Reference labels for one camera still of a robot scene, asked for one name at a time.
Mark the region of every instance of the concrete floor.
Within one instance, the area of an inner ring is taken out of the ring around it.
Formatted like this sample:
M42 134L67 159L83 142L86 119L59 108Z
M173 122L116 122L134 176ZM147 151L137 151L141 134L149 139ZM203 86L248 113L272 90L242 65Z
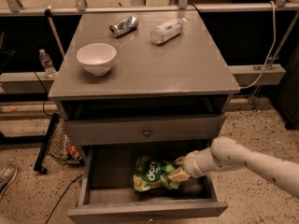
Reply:
M286 130L283 118L267 99L262 99L258 107L259 111L253 112L242 100L234 99L226 112L227 119L221 135L234 138L254 151L299 163L299 130ZM0 113L1 132L6 136L45 133L49 119L43 118L40 106L33 105L29 109L34 108L35 111L29 112L21 105L3 106L3 112ZM6 223L4 218L18 224L45 223L65 188L74 178L83 174L82 167L61 165L52 156L46 156L43 163L48 168L47 175L35 172L33 168L39 149L40 144L0 146L0 168L12 162L19 171L0 202L1 224ZM220 217L156 223L299 223L299 201L251 171L242 168L212 173L211 176L219 201L229 204ZM76 206L79 190L78 182L70 187L48 223L73 223L66 212Z

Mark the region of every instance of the water bottle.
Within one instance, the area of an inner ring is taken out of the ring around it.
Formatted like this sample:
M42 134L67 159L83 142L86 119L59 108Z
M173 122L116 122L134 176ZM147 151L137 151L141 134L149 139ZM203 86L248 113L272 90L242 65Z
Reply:
M166 21L150 31L150 39L154 44L163 44L170 38L180 34L183 25L187 23L185 18Z
M57 72L53 65L52 59L50 58L49 54L44 49L41 49L39 51L39 61L43 65L47 77L54 79L57 75Z

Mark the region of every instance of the desk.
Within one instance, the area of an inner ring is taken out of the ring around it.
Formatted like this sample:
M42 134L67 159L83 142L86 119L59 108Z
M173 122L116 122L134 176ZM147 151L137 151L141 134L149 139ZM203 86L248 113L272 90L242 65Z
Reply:
M129 15L138 28L113 38L109 25ZM150 29L171 18L186 18L184 31L157 46ZM115 66L96 77L84 71L77 51L91 43L117 50ZM177 191L133 189L136 159L173 160L208 146L219 134L224 112L239 87L203 21L194 11L84 14L50 90L65 120L66 133L89 147L76 223L217 217L209 175Z

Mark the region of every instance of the drawer handle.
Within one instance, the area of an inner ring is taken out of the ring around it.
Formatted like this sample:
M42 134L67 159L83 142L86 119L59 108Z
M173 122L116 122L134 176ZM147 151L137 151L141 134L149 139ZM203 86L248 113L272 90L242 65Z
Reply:
M144 135L145 137L150 137L150 135L151 135L150 130L149 130L148 128L145 129L145 130L143 131L143 135Z

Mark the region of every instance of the bottle cap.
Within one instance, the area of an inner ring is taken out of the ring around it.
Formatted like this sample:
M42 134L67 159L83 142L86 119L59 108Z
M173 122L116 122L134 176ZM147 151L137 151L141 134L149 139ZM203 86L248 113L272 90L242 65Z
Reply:
M182 19L180 19L180 20L183 22L184 25L187 24L187 19L182 18Z

